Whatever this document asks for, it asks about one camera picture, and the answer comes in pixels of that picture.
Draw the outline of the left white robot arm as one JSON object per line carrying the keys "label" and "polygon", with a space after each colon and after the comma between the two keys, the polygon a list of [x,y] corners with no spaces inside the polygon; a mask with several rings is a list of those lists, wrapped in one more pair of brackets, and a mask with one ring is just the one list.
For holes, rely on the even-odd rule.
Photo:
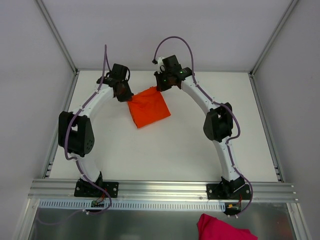
{"label": "left white robot arm", "polygon": [[116,98],[129,102],[133,93],[129,86],[128,67],[115,63],[109,72],[103,72],[87,100],[74,110],[62,111],[58,117],[58,145],[64,149],[68,161],[74,161],[80,173],[74,196],[95,198],[106,196],[106,183],[92,155],[95,145],[93,120],[100,108]]}

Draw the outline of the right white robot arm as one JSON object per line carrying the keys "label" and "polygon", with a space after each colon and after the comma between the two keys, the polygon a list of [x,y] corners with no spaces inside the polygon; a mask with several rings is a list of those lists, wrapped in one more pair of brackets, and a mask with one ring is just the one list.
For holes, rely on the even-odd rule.
{"label": "right white robot arm", "polygon": [[251,200],[252,186],[240,172],[232,147],[232,130],[239,123],[234,119],[232,106],[218,103],[201,87],[189,67],[182,67],[175,55],[153,59],[156,89],[160,92],[178,87],[188,94],[205,114],[203,132],[212,141],[218,154],[222,176],[219,183],[209,183],[209,200]]}

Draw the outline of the orange t-shirt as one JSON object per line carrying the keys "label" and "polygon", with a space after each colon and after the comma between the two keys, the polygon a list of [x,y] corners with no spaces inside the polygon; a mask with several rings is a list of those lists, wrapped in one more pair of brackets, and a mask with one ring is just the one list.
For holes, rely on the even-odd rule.
{"label": "orange t-shirt", "polygon": [[162,93],[155,86],[134,95],[127,104],[138,129],[171,116]]}

